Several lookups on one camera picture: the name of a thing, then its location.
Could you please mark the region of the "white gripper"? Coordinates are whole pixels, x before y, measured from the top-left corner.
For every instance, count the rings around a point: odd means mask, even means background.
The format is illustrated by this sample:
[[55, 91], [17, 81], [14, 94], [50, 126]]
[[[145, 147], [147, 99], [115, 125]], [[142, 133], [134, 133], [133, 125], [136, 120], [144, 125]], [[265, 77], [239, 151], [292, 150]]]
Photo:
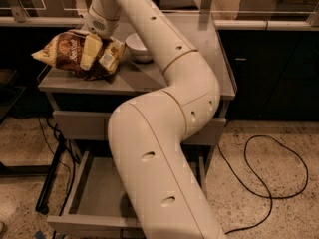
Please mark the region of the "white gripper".
[[[101, 39], [110, 39], [115, 32], [120, 14], [118, 12], [98, 10], [91, 7], [85, 18], [83, 30], [89, 31], [85, 38], [80, 67], [89, 71], [98, 57], [103, 42]], [[126, 44], [118, 39], [111, 38], [99, 58], [98, 62], [106, 70], [115, 70], [125, 50]]]

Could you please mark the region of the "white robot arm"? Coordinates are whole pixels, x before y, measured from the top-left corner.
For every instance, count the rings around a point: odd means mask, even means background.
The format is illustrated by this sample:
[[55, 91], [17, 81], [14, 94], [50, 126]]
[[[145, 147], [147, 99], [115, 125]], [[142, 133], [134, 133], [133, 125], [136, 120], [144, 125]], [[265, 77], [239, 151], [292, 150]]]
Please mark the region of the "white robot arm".
[[181, 149], [220, 100], [218, 79], [151, 0], [92, 0], [85, 27], [111, 37], [126, 14], [166, 81], [119, 105], [108, 123], [114, 163], [147, 239], [226, 239]]

